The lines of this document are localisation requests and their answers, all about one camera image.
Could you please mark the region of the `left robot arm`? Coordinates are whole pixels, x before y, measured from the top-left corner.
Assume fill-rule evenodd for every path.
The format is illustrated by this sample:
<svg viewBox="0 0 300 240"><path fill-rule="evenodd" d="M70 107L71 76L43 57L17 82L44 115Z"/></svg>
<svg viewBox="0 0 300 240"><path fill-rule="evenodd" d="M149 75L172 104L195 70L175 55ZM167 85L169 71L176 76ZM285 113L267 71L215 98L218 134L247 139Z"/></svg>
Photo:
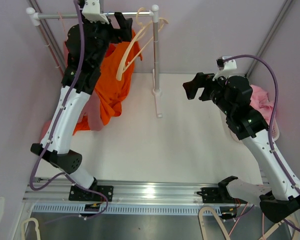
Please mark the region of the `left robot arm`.
<svg viewBox="0 0 300 240"><path fill-rule="evenodd" d="M132 40L132 18L125 18L121 12L114 16L118 28L112 26L110 19L106 23L90 22L79 14L79 23L69 29L60 100L45 136L30 149L80 185L80 195L87 201L97 197L98 188L93 185L96 179L81 166L82 155L71 150L70 145L81 112L101 76L109 45Z"/></svg>

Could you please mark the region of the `orange t shirt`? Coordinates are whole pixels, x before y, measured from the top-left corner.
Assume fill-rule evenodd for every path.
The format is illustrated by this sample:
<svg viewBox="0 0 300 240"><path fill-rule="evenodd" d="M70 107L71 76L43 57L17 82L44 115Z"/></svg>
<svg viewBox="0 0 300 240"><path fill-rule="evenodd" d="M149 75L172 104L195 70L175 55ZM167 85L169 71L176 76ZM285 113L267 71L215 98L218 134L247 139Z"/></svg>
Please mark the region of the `orange t shirt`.
<svg viewBox="0 0 300 240"><path fill-rule="evenodd" d="M100 98L100 111L103 125L106 126L112 117L122 114L122 101L126 99L131 87L135 64L132 63L122 75L122 80L116 79L118 66L129 42L110 44L101 64L96 92Z"/></svg>

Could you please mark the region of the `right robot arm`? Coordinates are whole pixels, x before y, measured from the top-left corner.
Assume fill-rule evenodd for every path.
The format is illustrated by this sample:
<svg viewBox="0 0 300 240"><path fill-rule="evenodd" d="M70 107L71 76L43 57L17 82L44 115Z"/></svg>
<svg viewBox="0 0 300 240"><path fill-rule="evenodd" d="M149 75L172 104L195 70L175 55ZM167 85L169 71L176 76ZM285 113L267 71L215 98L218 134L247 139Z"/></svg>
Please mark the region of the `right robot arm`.
<svg viewBox="0 0 300 240"><path fill-rule="evenodd" d="M200 101L212 101L226 116L226 124L242 141L265 173L268 186L244 182L229 176L218 183L218 198L225 203L239 199L259 206L273 223L284 220L300 209L300 181L284 161L275 143L269 141L269 125L251 105L253 89L243 76L215 78L213 73L198 72L194 79L183 83L188 100L203 92Z"/></svg>

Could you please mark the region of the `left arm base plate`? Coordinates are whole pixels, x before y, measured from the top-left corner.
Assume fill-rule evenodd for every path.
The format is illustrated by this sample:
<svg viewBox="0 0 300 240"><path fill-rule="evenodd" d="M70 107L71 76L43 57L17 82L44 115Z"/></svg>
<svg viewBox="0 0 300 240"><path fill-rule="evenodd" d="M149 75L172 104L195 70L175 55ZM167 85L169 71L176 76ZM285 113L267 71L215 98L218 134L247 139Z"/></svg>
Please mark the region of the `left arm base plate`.
<svg viewBox="0 0 300 240"><path fill-rule="evenodd" d="M94 191L104 195L109 202L112 201L113 192L114 192L114 187L112 185L99 185ZM78 186L72 186L70 188L68 200L77 201L77 202L105 202L106 201L103 196L83 190Z"/></svg>

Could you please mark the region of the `light pink t shirt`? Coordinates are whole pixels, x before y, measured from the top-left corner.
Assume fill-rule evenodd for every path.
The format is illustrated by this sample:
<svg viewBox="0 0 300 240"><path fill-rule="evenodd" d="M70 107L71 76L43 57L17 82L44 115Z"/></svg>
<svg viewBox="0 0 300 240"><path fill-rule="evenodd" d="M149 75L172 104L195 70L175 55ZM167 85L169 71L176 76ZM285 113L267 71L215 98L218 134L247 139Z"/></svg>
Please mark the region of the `light pink t shirt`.
<svg viewBox="0 0 300 240"><path fill-rule="evenodd" d="M250 105L261 113L265 121L269 124L271 115L274 109L274 101L269 101L268 92L261 87L251 85L252 95L250 98Z"/></svg>

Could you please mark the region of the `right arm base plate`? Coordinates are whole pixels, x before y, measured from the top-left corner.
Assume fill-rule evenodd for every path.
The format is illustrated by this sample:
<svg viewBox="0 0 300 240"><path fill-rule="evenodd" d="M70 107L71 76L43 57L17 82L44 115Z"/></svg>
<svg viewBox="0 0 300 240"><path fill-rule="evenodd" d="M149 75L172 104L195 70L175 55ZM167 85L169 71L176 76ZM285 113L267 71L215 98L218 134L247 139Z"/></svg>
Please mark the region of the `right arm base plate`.
<svg viewBox="0 0 300 240"><path fill-rule="evenodd" d="M236 201L222 187L202 187L196 192L204 204L234 204Z"/></svg>

